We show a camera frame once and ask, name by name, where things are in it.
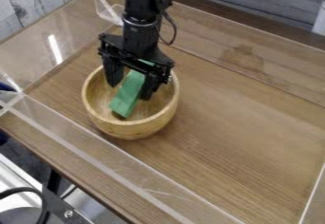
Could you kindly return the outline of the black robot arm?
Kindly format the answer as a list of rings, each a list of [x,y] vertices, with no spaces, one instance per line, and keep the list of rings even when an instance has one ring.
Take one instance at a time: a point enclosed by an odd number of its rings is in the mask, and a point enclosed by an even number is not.
[[[139,97],[150,100],[162,84],[169,83],[171,58],[159,49],[162,19],[173,20],[166,9],[173,0],[125,0],[123,33],[102,33],[98,53],[103,59],[107,83],[115,87],[123,79],[123,70],[131,68],[145,76]]]

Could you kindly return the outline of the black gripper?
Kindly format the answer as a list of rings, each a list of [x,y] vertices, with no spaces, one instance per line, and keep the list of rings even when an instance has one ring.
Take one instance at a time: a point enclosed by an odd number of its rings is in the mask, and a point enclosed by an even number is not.
[[[102,33],[98,53],[103,59],[107,83],[115,87],[129,67],[145,75],[139,97],[149,100],[161,84],[166,84],[174,67],[173,60],[159,49],[162,19],[145,21],[122,19],[121,35]]]

